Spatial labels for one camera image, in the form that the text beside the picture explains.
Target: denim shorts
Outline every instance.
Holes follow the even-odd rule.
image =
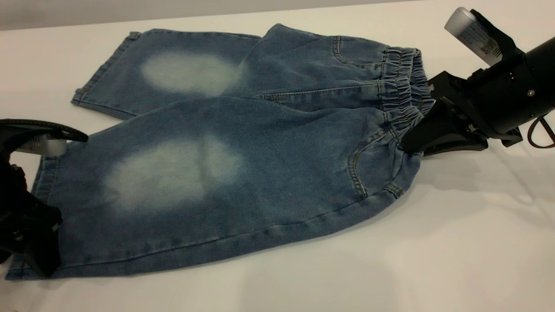
[[[411,185],[403,134],[433,104],[421,53],[276,25],[131,33],[73,103],[125,119],[43,157],[52,278],[208,263],[331,234]],[[39,277],[16,257],[7,279]]]

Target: white surface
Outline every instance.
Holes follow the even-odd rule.
[[[0,0],[0,29],[84,25],[398,1],[403,0]]]
[[[69,104],[129,31],[263,35],[274,23],[422,49],[429,77],[485,66],[443,30],[475,8],[527,51],[555,36],[555,3],[442,0],[0,32],[0,115],[94,133]],[[555,118],[549,120],[555,124]],[[38,159],[14,154],[31,180]],[[4,311],[555,311],[555,150],[527,143],[423,161],[378,217],[321,239],[133,278],[0,281]]]

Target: front pocket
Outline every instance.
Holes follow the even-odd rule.
[[[380,107],[377,83],[303,92],[261,94],[254,97],[277,102],[304,112],[327,108]]]
[[[380,130],[351,153],[348,170],[358,199],[363,200],[388,186],[401,168],[391,133]]]
[[[362,38],[334,37],[334,55],[342,63],[358,67],[381,67],[384,62],[385,44]]]

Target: faded knee patch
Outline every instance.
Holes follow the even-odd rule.
[[[217,97],[237,79],[239,69],[217,56],[164,52],[144,62],[141,72],[164,91]]]
[[[241,163],[212,135],[166,141],[117,163],[105,180],[105,195],[124,210],[178,208],[233,183]]]

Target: seam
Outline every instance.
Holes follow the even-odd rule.
[[[383,131],[379,131],[378,133],[372,135],[371,137],[369,137],[369,139],[365,140],[364,145],[361,146],[361,144],[359,144],[359,146],[355,148],[355,150],[351,153],[351,156],[347,160],[349,175],[351,176],[351,180],[353,182],[355,190],[357,191],[357,197],[359,198],[359,201],[363,200],[364,198],[367,198],[368,194],[366,193],[366,190],[364,189],[364,185],[362,184],[362,181],[356,171],[357,161],[359,159],[360,154],[365,149],[370,147],[376,141],[385,137],[385,135],[386,135],[386,132],[383,132]]]
[[[299,91],[299,92],[283,92],[283,93],[266,93],[266,94],[258,94],[254,95],[255,98],[262,98],[262,99],[271,99],[271,100],[287,100],[291,95],[302,95],[302,94],[310,94],[310,93],[321,93],[321,92],[329,92],[329,91],[337,91],[337,90],[345,90],[345,89],[356,89],[356,88],[365,88],[377,85],[378,83],[370,83],[370,84],[362,84],[362,85],[353,85],[350,87],[338,87],[338,88],[329,88],[329,89],[320,89],[320,90],[310,90],[310,91]]]
[[[364,68],[366,66],[379,64],[379,63],[356,63],[343,57],[343,55],[341,55],[341,36],[334,36],[333,53],[335,58],[337,58],[337,60],[340,61],[341,63],[355,65],[357,67]]]
[[[54,189],[54,182],[56,181],[56,176],[58,173],[58,167],[60,164],[60,157],[56,157],[56,167],[54,167],[54,172],[52,173],[52,178],[50,179],[50,188],[48,189],[48,194],[46,194],[46,198],[44,200],[44,203],[46,205],[48,205],[48,200],[50,199],[50,194],[52,193],[52,190]]]
[[[186,33],[204,33],[204,34],[230,34],[232,36],[237,36],[237,37],[246,37],[246,38],[254,38],[254,39],[260,39],[259,36],[255,36],[252,34],[238,34],[238,33],[226,33],[226,32],[188,32],[188,31],[173,31],[171,29],[160,29],[160,28],[154,28],[151,29],[149,31],[144,32],[143,34],[145,35],[149,35],[151,33],[177,33],[177,34],[186,34]]]
[[[129,115],[131,115],[131,116],[133,116],[133,117],[136,117],[136,116],[137,116],[136,114],[127,112],[126,110],[123,110],[123,109],[113,108],[113,107],[111,107],[111,106],[102,105],[102,104],[97,104],[97,103],[91,103],[91,102],[87,102],[87,101],[85,101],[85,100],[80,100],[80,99],[74,99],[74,100],[78,101],[79,104],[84,103],[84,104],[88,104],[88,105],[92,105],[92,106],[104,107],[104,108],[108,108],[108,109],[111,109],[111,110],[116,110],[116,111],[118,111],[118,112],[122,112],[122,113],[129,114]]]

